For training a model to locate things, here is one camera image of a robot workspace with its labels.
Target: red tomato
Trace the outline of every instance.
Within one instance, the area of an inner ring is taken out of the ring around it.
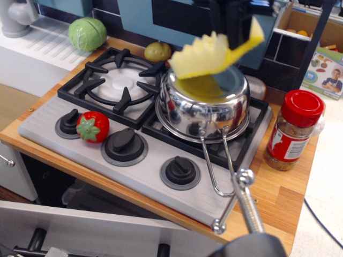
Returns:
[[[88,111],[82,114],[77,121],[76,131],[83,140],[100,143],[107,137],[109,120],[100,112]]]

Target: yellow sponge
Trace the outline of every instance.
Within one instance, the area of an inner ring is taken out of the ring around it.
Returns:
[[[213,31],[211,36],[197,37],[192,45],[186,44],[182,51],[173,53],[168,62],[179,79],[215,74],[224,71],[263,41],[263,30],[252,17],[249,39],[236,49],[229,49],[226,35],[217,35]]]

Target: toy stove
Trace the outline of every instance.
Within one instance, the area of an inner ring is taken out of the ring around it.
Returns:
[[[23,121],[19,134],[211,225],[230,198],[213,189],[200,141],[183,141],[159,122],[155,101],[166,70],[162,62],[109,48]],[[75,133],[78,117],[89,110],[110,119],[103,143],[86,142]],[[228,142],[235,169],[250,166],[272,117],[268,104],[257,99],[251,99],[249,112],[246,131]],[[207,148],[218,188],[232,192],[222,143]]]

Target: white burner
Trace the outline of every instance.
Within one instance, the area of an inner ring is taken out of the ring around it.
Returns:
[[[96,88],[95,93],[106,100],[119,101],[122,98],[123,90],[128,88],[131,99],[136,100],[147,93],[137,86],[137,82],[147,83],[145,78],[138,75],[139,71],[127,68],[112,69],[101,77],[106,81]]]

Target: green cabbage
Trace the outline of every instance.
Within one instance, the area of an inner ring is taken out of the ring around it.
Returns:
[[[69,26],[69,40],[77,49],[94,51],[107,39],[103,23],[91,17],[75,20]]]

